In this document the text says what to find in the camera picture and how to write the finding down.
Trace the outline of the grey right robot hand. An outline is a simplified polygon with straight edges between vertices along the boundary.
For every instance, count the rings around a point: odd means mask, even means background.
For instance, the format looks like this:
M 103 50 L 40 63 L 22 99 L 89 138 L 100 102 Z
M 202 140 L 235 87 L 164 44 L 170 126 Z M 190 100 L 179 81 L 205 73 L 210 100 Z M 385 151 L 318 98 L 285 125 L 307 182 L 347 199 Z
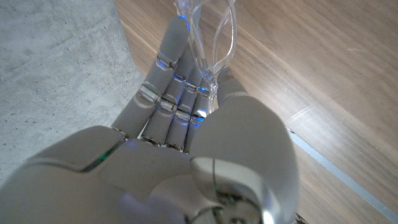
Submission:
M 83 129 L 11 175 L 1 187 L 1 222 L 294 222 L 294 147 L 259 100 L 226 95 L 188 148 L 152 146 L 105 126 Z

